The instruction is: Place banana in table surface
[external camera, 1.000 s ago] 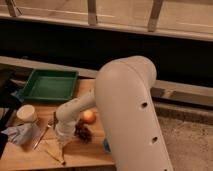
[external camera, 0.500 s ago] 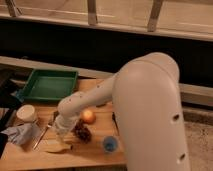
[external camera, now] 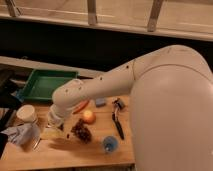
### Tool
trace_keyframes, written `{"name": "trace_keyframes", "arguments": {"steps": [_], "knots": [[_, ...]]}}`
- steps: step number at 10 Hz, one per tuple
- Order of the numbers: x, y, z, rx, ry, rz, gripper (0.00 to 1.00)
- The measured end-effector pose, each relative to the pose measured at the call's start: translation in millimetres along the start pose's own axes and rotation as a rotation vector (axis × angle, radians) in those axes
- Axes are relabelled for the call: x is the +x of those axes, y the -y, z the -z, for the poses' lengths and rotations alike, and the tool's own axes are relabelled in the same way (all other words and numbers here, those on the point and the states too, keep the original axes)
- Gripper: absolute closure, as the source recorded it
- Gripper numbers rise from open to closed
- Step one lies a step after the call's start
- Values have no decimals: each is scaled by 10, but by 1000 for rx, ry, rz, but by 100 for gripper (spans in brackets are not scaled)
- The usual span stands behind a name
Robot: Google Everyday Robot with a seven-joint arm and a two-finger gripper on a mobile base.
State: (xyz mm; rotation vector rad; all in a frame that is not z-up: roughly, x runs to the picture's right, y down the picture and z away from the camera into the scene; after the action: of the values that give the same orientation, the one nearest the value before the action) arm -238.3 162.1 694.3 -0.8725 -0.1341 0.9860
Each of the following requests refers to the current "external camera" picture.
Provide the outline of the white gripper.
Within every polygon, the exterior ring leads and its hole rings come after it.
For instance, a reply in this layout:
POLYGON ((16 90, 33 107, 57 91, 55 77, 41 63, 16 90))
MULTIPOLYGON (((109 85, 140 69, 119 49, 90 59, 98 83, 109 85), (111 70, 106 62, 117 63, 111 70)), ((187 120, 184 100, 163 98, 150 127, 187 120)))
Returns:
POLYGON ((71 113, 71 108, 62 109, 55 104, 52 104, 47 115, 48 124, 54 127, 60 127, 71 113))

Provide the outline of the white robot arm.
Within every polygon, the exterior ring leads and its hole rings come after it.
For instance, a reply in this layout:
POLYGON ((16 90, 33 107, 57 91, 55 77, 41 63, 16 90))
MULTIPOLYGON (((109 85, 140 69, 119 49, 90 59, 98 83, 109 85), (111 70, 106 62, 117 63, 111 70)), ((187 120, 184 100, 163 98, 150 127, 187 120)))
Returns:
POLYGON ((213 171, 213 72, 196 50, 170 45, 85 83, 57 88, 48 122, 83 100, 130 96, 137 171, 213 171))

